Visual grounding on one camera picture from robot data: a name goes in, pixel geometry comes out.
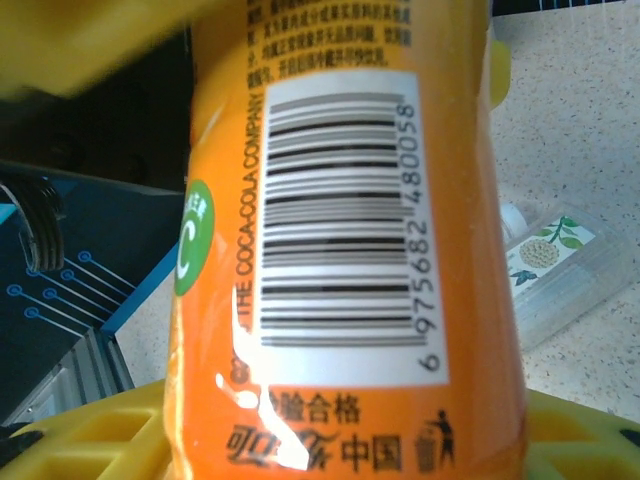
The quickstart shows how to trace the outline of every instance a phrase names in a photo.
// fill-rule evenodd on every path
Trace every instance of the orange bottle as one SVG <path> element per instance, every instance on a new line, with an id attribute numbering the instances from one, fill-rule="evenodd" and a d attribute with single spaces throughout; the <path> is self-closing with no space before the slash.
<path id="1" fill-rule="evenodd" d="M 523 478 L 488 24 L 234 0 L 194 25 L 174 478 Z"/>

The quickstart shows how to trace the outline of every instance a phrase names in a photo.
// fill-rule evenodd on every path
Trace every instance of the green circle logo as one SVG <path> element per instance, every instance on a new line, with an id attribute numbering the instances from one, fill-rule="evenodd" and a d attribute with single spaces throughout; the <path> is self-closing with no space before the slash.
<path id="1" fill-rule="evenodd" d="M 211 192 L 203 181 L 195 180 L 187 192 L 180 227 L 176 295 L 187 293 L 204 268 L 213 239 L 214 220 Z"/>

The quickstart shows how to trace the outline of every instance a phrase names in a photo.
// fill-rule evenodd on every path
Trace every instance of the white barcode label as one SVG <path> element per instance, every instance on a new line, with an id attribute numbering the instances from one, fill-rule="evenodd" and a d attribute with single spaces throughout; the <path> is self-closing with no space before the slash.
<path id="1" fill-rule="evenodd" d="M 259 382 L 448 382 L 415 75 L 318 73 L 266 93 Z"/>

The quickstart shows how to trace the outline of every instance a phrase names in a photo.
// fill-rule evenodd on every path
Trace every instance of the plastic bottle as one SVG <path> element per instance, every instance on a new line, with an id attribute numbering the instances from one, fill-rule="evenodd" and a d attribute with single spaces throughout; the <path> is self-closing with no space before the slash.
<path id="1" fill-rule="evenodd" d="M 523 478 L 488 12 L 245 0 L 194 25 L 174 478 Z"/>

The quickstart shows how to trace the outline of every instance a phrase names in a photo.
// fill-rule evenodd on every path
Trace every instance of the white countertop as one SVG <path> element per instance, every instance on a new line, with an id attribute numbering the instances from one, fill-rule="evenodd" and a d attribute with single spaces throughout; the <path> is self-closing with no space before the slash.
<path id="1" fill-rule="evenodd" d="M 492 121 L 501 199 L 567 201 L 640 245 L 640 6 L 513 15 L 495 31 L 513 57 Z M 164 378 L 172 287 L 117 333 L 136 385 Z M 639 311 L 637 281 L 525 355 L 527 386 L 640 422 Z"/>

